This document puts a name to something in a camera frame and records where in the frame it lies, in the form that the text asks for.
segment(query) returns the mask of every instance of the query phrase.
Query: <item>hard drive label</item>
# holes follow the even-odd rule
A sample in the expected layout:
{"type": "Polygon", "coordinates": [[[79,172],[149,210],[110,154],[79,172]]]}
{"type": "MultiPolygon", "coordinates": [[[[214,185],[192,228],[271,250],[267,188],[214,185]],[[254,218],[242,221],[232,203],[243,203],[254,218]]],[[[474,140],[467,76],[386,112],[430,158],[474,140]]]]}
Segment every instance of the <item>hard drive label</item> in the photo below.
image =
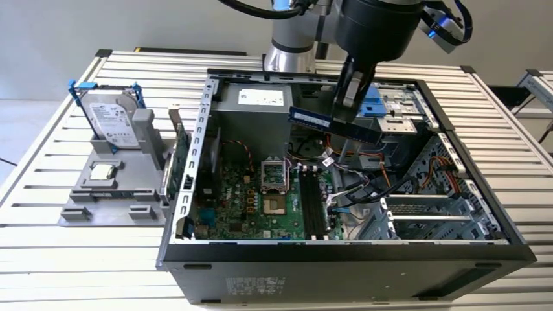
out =
{"type": "Polygon", "coordinates": [[[90,107],[106,140],[123,148],[139,146],[126,109],[118,104],[103,103],[93,103],[90,107]]]}

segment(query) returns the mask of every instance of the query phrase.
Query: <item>green circuit board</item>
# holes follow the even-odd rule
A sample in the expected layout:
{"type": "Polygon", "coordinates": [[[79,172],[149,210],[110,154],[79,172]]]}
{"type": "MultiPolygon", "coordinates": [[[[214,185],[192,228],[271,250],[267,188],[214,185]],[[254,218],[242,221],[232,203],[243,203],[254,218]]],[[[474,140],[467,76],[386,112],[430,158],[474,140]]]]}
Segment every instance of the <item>green circuit board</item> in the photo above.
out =
{"type": "Polygon", "coordinates": [[[165,193],[168,196],[170,200],[175,199],[182,187],[187,156],[188,136],[184,127],[180,124],[174,144],[174,152],[171,154],[171,161],[168,162],[171,167],[166,167],[165,169],[165,181],[162,184],[162,193],[165,193]]]}
{"type": "MultiPolygon", "coordinates": [[[[290,172],[290,190],[286,195],[263,194],[259,170],[246,183],[247,171],[242,166],[226,165],[223,183],[215,208],[212,225],[203,224],[196,236],[211,240],[304,240],[304,215],[302,212],[302,191],[298,171],[290,172]]],[[[319,176],[324,196],[332,185],[330,172],[319,176]]],[[[331,239],[342,239],[340,222],[330,232],[331,239]]]]}

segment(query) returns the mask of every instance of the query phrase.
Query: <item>case label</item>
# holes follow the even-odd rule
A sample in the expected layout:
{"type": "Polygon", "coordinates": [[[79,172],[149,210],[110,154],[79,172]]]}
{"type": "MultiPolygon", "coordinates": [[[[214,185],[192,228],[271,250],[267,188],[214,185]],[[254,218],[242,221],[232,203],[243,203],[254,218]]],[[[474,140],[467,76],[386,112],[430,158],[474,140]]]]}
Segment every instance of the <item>case label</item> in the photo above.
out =
{"type": "Polygon", "coordinates": [[[231,295],[280,295],[286,277],[228,277],[227,289],[231,295]]]}

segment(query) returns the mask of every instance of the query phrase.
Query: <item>motherboard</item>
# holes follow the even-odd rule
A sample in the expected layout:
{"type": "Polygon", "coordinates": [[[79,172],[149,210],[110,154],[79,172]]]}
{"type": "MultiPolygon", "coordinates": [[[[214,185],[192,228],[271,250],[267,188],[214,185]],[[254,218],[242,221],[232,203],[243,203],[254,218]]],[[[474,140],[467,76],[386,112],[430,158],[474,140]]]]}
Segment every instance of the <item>motherboard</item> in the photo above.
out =
{"type": "MultiPolygon", "coordinates": [[[[306,198],[303,199],[302,196],[308,196],[307,191],[312,190],[302,188],[302,171],[291,169],[290,174],[279,178],[275,176],[283,170],[279,170],[275,165],[267,165],[267,168],[268,170],[264,172],[262,166],[258,166],[256,172],[251,173],[244,166],[224,165],[218,199],[199,210],[196,238],[211,240],[307,239],[307,218],[303,209],[306,198]],[[263,190],[263,172],[266,181],[268,178],[272,178],[274,182],[283,182],[283,179],[287,179],[288,190],[284,192],[263,190]]],[[[326,214],[322,202],[334,191],[330,171],[320,171],[316,180],[316,195],[320,196],[320,200],[316,202],[319,202],[318,208],[324,221],[326,214]]],[[[330,230],[328,235],[331,238],[340,239],[340,226],[330,230]]]]}

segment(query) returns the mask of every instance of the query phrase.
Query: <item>white sticker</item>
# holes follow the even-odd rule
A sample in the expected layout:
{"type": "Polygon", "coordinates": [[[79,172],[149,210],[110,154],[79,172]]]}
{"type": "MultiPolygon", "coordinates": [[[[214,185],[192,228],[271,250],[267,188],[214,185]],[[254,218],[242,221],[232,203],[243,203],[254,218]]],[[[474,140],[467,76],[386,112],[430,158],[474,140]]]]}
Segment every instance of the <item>white sticker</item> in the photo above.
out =
{"type": "Polygon", "coordinates": [[[227,291],[230,295],[282,295],[286,277],[228,277],[227,291]]]}
{"type": "Polygon", "coordinates": [[[326,167],[330,167],[335,163],[335,159],[332,157],[328,157],[324,159],[323,164],[326,167]]]}
{"type": "Polygon", "coordinates": [[[391,110],[402,110],[402,105],[400,104],[388,104],[388,107],[391,108],[391,110]]]}
{"type": "Polygon", "coordinates": [[[304,121],[308,121],[308,122],[315,123],[315,124],[318,124],[318,125],[322,125],[322,126],[324,126],[326,128],[331,126],[331,122],[328,122],[327,120],[322,120],[322,119],[319,119],[319,118],[314,118],[314,117],[311,117],[311,116],[308,116],[308,115],[304,115],[303,113],[298,113],[298,112],[295,112],[295,113],[294,113],[294,117],[295,117],[296,119],[299,119],[299,120],[304,120],[304,121]]]}
{"type": "Polygon", "coordinates": [[[106,140],[118,147],[138,147],[139,141],[126,109],[118,104],[103,103],[93,103],[90,107],[106,140]]]}
{"type": "Polygon", "coordinates": [[[275,89],[242,89],[239,105],[284,106],[284,92],[275,89]]]}

